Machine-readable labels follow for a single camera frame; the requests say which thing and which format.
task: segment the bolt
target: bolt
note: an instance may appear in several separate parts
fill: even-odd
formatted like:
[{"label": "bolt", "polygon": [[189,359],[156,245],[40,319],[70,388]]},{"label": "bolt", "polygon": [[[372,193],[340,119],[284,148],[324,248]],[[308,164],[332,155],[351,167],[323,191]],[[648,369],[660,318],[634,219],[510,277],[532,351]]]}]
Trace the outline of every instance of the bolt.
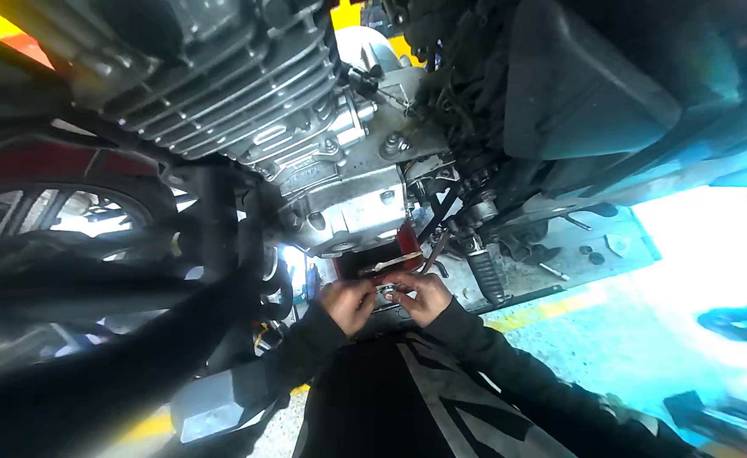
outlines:
[{"label": "bolt", "polygon": [[333,153],[339,151],[339,145],[337,144],[337,142],[335,142],[335,141],[333,141],[331,139],[328,139],[328,140],[325,141],[325,151],[328,152],[328,153],[333,154]]},{"label": "bolt", "polygon": [[495,194],[495,191],[491,189],[485,189],[481,191],[480,193],[478,193],[478,198],[480,198],[481,201],[484,201],[484,202],[493,201],[496,197],[497,195]]}]

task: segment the yellow wire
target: yellow wire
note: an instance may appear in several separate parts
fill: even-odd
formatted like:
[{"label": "yellow wire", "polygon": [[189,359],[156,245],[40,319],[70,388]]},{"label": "yellow wire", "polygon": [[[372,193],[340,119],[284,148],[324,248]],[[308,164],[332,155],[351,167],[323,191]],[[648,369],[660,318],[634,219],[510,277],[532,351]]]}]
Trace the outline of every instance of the yellow wire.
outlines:
[{"label": "yellow wire", "polygon": [[266,326],[265,323],[261,323],[260,325],[263,326],[263,330],[257,335],[257,339],[255,339],[255,348],[257,348],[257,346],[260,345],[260,339],[262,339],[266,331],[269,330],[269,327]]}]

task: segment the side cover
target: side cover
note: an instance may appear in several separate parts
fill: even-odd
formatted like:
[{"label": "side cover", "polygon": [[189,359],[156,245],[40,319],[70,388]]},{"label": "side cover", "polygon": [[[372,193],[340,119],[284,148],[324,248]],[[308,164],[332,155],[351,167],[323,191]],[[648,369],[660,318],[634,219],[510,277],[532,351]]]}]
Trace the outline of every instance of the side cover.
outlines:
[{"label": "side cover", "polygon": [[681,114],[664,88],[553,0],[518,6],[507,85],[504,150],[525,159],[641,151]]}]

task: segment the yellow floor marking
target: yellow floor marking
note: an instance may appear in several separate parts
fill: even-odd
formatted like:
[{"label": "yellow floor marking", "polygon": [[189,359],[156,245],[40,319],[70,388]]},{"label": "yellow floor marking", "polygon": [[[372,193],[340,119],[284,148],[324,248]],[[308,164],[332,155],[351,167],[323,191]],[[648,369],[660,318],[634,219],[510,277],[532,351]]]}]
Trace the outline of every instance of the yellow floor marking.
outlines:
[{"label": "yellow floor marking", "polygon": [[551,304],[543,304],[533,309],[519,311],[496,319],[489,319],[484,322],[484,326],[493,328],[499,332],[507,332],[512,329],[522,328],[530,324],[538,323],[544,319],[554,318],[566,314],[570,311],[584,309],[596,305],[598,302],[591,297],[591,294],[580,294],[578,296],[567,297],[561,301]]},{"label": "yellow floor marking", "polygon": [[153,415],[147,420],[139,423],[135,428],[122,436],[122,438],[119,439],[119,442],[135,442],[158,434],[173,433],[175,433],[175,428],[172,426],[170,414],[163,412]]},{"label": "yellow floor marking", "polygon": [[295,394],[305,393],[307,392],[311,387],[308,386],[308,384],[300,385],[297,388],[291,390],[291,395],[294,396]]}]

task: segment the small metal part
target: small metal part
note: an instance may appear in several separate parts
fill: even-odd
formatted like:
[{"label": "small metal part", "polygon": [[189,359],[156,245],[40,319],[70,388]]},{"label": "small metal part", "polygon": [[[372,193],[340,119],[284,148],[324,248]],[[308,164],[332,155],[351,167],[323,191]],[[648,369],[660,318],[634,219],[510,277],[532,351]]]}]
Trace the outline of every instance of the small metal part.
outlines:
[{"label": "small metal part", "polygon": [[486,253],[487,251],[481,243],[481,237],[478,237],[477,235],[470,235],[465,238],[461,241],[461,245],[464,246],[467,256],[475,256],[477,254]]},{"label": "small metal part", "polygon": [[396,259],[390,259],[389,261],[383,261],[381,263],[376,263],[375,265],[373,265],[371,267],[366,267],[366,268],[360,270],[359,271],[359,276],[364,276],[364,275],[367,275],[367,274],[371,274],[373,272],[379,272],[382,269],[384,269],[385,267],[388,267],[390,265],[395,265],[395,264],[403,263],[405,261],[408,261],[408,260],[410,260],[410,259],[412,259],[414,257],[419,257],[421,255],[422,255],[422,253],[420,251],[416,251],[416,252],[413,252],[413,253],[405,254],[404,256],[399,256]]},{"label": "small metal part", "polygon": [[627,256],[628,251],[631,250],[631,239],[625,235],[606,234],[605,243],[608,245],[608,249],[619,257]]},{"label": "small metal part", "polygon": [[443,250],[444,247],[447,246],[447,243],[450,241],[450,237],[451,234],[449,232],[444,232],[441,234],[441,236],[439,237],[439,243],[435,244],[433,253],[429,255],[424,268],[421,269],[421,274],[426,274],[427,272],[429,272],[429,268],[433,266],[433,264],[435,263],[435,258],[441,254],[441,250]]},{"label": "small metal part", "polygon": [[574,224],[575,226],[579,227],[580,229],[584,229],[586,231],[593,231],[594,230],[594,228],[591,227],[591,226],[589,226],[588,224],[581,223],[580,221],[577,221],[576,219],[572,218],[571,216],[569,216],[567,214],[562,215],[562,218],[565,221],[568,221],[569,223]]},{"label": "small metal part", "polygon": [[605,256],[595,251],[594,253],[588,255],[588,261],[591,261],[591,264],[594,265],[602,265],[605,264]]},{"label": "small metal part", "polygon": [[383,283],[383,284],[381,284],[381,285],[379,285],[379,286],[376,287],[376,292],[379,293],[379,294],[381,294],[382,297],[384,297],[385,294],[392,293],[396,289],[397,289],[397,287],[396,287],[395,283]]},{"label": "small metal part", "polygon": [[545,269],[546,271],[549,271],[549,272],[551,272],[552,274],[554,274],[554,276],[557,276],[557,277],[558,277],[559,279],[561,279],[561,280],[563,280],[563,281],[569,281],[569,280],[571,279],[571,277],[570,277],[570,276],[567,276],[566,274],[564,274],[564,273],[560,272],[560,271],[559,271],[559,270],[557,270],[557,269],[554,269],[554,268],[552,268],[552,267],[549,267],[548,265],[545,265],[545,264],[543,264],[543,263],[538,263],[538,265],[539,265],[539,266],[541,266],[541,267],[542,267],[543,269]]}]

